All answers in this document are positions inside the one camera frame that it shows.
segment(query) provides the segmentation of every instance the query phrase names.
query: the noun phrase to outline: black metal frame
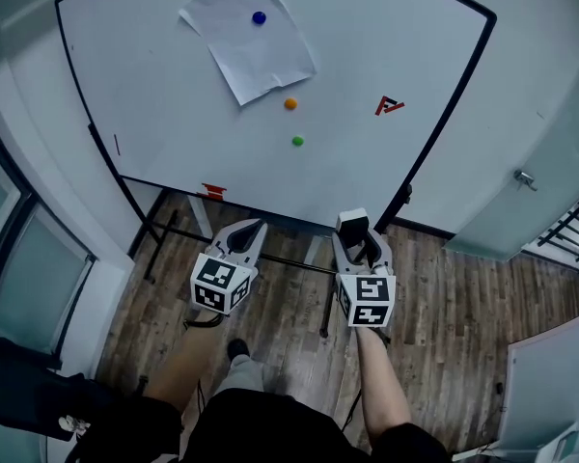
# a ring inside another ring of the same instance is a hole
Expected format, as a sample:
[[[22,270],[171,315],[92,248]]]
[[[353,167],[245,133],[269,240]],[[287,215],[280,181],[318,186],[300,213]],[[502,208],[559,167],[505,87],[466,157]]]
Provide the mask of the black metal frame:
[[[0,166],[6,172],[20,193],[19,200],[17,201],[14,210],[11,212],[5,226],[0,232],[0,280],[2,279],[3,270],[5,269],[9,256],[11,255],[16,242],[21,236],[21,233],[25,230],[25,227],[27,226],[30,218],[34,215],[34,211],[38,207],[42,207],[47,212],[47,214],[49,214],[54,219],[60,228],[88,254],[87,260],[94,265],[94,262],[97,260],[95,255],[72,233],[72,231],[70,231],[56,217],[51,209],[49,209],[49,207],[47,207],[47,205],[42,201],[37,192],[30,185],[30,183],[28,183],[17,165],[14,163],[1,140]],[[86,279],[88,278],[91,269],[92,266],[90,266],[85,279],[80,284],[79,289],[77,289],[75,292],[72,303],[69,307],[69,311],[67,312],[67,317],[63,324],[60,337],[58,338],[56,348],[51,354],[31,350],[23,346],[14,345],[14,349],[16,349],[22,356],[33,362],[35,365],[56,369],[62,366],[60,354],[62,352],[62,345],[64,343],[66,331],[69,327],[70,319],[79,300],[83,285],[86,283]]]
[[[579,222],[579,204],[574,209],[567,212],[566,218],[559,219],[558,224],[555,226],[555,228],[549,230],[549,232],[547,233],[546,236],[540,236],[538,238],[538,246],[541,247],[545,243],[548,243],[548,244],[553,245],[554,247],[557,247],[565,252],[573,254],[575,256],[575,262],[579,262],[579,251],[575,252],[574,250],[570,249],[569,247],[566,247],[565,245],[562,245],[561,243],[554,241],[554,238],[558,238],[560,240],[564,240],[566,242],[569,242],[569,243],[571,243],[579,248],[579,242],[577,242],[576,240],[573,240],[572,238],[570,238],[566,235],[561,234],[561,231],[563,229],[567,229],[573,233],[579,234],[579,231],[570,225],[570,223],[573,220],[576,220]]]
[[[167,235],[168,232],[180,234],[182,236],[194,238],[196,240],[203,241],[203,242],[209,242],[209,239],[202,237],[200,235],[196,235],[194,233],[190,233],[188,231],[180,231],[178,229],[175,229],[175,228],[173,228],[171,222],[169,222],[167,225],[161,225],[161,224],[156,223],[154,221],[153,217],[147,218],[144,215],[141,208],[139,207],[139,205],[137,204],[137,202],[135,201],[135,199],[133,198],[133,195],[129,191],[128,187],[124,183],[124,179],[125,178],[132,179],[134,181],[145,183],[147,185],[153,185],[153,186],[161,187],[164,190],[171,190],[174,192],[180,192],[180,193],[187,194],[187,195],[194,196],[194,197],[202,198],[202,196],[199,194],[193,194],[193,193],[189,193],[186,191],[178,190],[178,189],[175,189],[172,187],[165,187],[162,185],[158,185],[158,184],[150,182],[150,181],[141,180],[141,179],[137,179],[137,178],[124,177],[124,176],[120,175],[116,166],[112,162],[112,159],[107,151],[107,148],[104,146],[104,144],[103,144],[103,142],[98,134],[97,128],[95,127],[95,122],[94,122],[93,116],[88,108],[88,104],[86,103],[86,98],[84,97],[84,95],[82,93],[79,81],[77,79],[77,75],[75,73],[75,69],[74,69],[72,59],[71,59],[70,53],[69,53],[69,47],[67,45],[67,39],[65,37],[65,31],[63,28],[62,18],[60,15],[60,2],[62,2],[62,1],[63,0],[55,0],[56,14],[58,17],[58,25],[60,28],[60,34],[62,37],[63,46],[65,48],[65,53],[67,54],[67,60],[69,62],[70,72],[72,74],[73,81],[75,83],[75,87],[77,88],[77,92],[79,93],[82,104],[84,105],[84,109],[86,110],[86,114],[87,114],[88,119],[90,121],[90,127],[89,127],[90,133],[93,136],[93,139],[95,140],[96,146],[97,146],[98,150],[100,151],[100,154],[103,157],[103,160],[105,161],[112,176],[114,177],[114,180],[118,183],[118,185],[120,186],[121,190],[124,193],[124,196],[126,197],[128,202],[131,204],[131,206],[133,207],[133,210],[135,211],[138,218],[142,222],[142,228],[145,229],[145,231],[148,232],[157,243],[157,251],[154,253],[154,256],[152,256],[152,261],[149,263],[149,268],[147,270],[148,276],[150,276],[150,274],[152,272],[152,268],[154,266],[154,261],[156,259],[156,256],[158,255],[158,251],[160,251],[160,247],[162,246],[163,241],[165,239],[165,236]],[[475,12],[483,15],[486,18],[484,28],[482,29],[481,36],[476,44],[476,47],[474,49],[474,52],[472,53],[472,56],[470,57],[470,60],[467,64],[467,67],[466,67],[465,71],[463,72],[463,74],[461,75],[459,82],[456,85],[455,91],[453,92],[453,95],[451,96],[446,108],[444,109],[444,112],[442,113],[442,116],[440,117],[437,125],[434,127],[433,132],[431,133],[431,135],[427,139],[427,142],[425,143],[423,149],[421,150],[418,158],[416,159],[416,161],[412,165],[410,171],[408,172],[407,176],[405,177],[405,180],[403,181],[403,183],[399,187],[399,189],[398,189],[397,193],[395,194],[395,196],[393,197],[392,201],[390,201],[390,203],[388,204],[384,213],[381,215],[381,217],[379,218],[377,223],[375,223],[375,225],[373,226],[377,232],[380,232],[380,233],[384,232],[386,230],[386,227],[390,223],[392,223],[393,219],[395,218],[397,213],[400,211],[400,209],[403,207],[403,205],[408,202],[409,195],[411,194],[410,183],[412,181],[412,178],[416,175],[419,168],[421,167],[421,165],[423,164],[423,162],[427,158],[429,151],[431,150],[431,148],[435,144],[435,141],[437,140],[442,129],[446,125],[448,118],[453,113],[453,111],[456,107],[456,104],[458,103],[459,99],[461,98],[461,95],[463,94],[463,91],[465,90],[465,88],[466,88],[475,68],[476,68],[476,65],[478,64],[479,59],[481,58],[481,56],[483,54],[483,51],[484,51],[486,44],[489,40],[491,32],[493,31],[493,27],[495,26],[497,16],[493,11],[490,11],[489,9],[487,9],[486,7],[482,6],[481,4],[475,2],[474,0],[456,0],[456,1],[469,7],[470,9],[474,10]],[[251,207],[247,207],[247,208],[250,210],[257,211],[256,209],[251,208]],[[259,211],[259,212],[262,214],[270,214],[270,213],[265,213],[264,211]],[[284,216],[277,216],[277,215],[273,215],[273,216],[279,217],[279,218],[284,218],[284,219],[290,220],[290,221],[296,221],[292,218],[287,218]],[[306,228],[312,229],[313,227],[318,227],[318,225],[314,225],[314,224],[309,223],[309,222],[303,222],[300,220],[298,220],[298,222],[301,225],[306,226]],[[163,233],[161,235],[159,235],[155,231],[155,228],[163,230]],[[268,259],[268,260],[272,260],[272,261],[279,262],[282,264],[287,264],[287,265],[299,267],[302,269],[308,269],[310,271],[316,271],[316,272],[328,274],[328,275],[333,276],[333,278],[334,278],[335,271],[331,270],[331,269],[320,268],[317,266],[304,264],[303,262],[299,262],[299,261],[295,261],[295,260],[289,260],[289,259],[281,259],[281,258],[277,258],[274,256],[269,256],[269,255],[261,255],[261,257],[262,257],[262,259]],[[320,333],[324,337],[327,336],[327,325],[328,325],[328,320],[329,320],[329,316],[330,316],[330,310],[332,307],[332,295],[333,295],[333,291],[331,290],[329,293],[329,297],[326,301],[326,305],[325,305],[325,309],[324,309],[324,318],[322,320],[322,326],[320,329]]]

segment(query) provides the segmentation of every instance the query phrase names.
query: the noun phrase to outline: black and white marker cube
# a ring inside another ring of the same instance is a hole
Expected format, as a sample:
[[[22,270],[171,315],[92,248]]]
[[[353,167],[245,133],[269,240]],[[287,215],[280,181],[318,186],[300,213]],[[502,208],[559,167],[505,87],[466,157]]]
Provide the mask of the black and white marker cube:
[[[349,326],[383,327],[395,306],[395,276],[337,275],[338,299]]]
[[[249,293],[253,268],[199,254],[191,274],[191,300],[228,315]]]

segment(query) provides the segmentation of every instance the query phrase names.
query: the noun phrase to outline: sneaker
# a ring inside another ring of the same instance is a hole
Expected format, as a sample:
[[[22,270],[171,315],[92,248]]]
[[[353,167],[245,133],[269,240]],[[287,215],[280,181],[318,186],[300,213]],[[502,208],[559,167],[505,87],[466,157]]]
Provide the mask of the sneaker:
[[[230,357],[230,362],[236,358],[238,355],[246,355],[249,357],[249,348],[247,343],[240,338],[236,338],[235,340],[231,340],[228,343],[228,357]]]

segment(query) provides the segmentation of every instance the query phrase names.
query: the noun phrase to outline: window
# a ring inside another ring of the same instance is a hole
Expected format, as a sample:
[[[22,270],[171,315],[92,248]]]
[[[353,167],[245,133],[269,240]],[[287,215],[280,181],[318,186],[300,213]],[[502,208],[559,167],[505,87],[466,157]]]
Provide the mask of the window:
[[[58,368],[94,260],[43,205],[0,143],[0,339]]]

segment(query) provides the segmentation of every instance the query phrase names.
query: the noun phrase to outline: white paper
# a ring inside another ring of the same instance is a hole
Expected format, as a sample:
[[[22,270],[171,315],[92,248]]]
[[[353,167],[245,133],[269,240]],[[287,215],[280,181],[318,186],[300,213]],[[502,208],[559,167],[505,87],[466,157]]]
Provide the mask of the white paper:
[[[266,14],[263,25],[255,12]],[[240,105],[316,73],[280,0],[191,0],[179,15],[206,41]]]

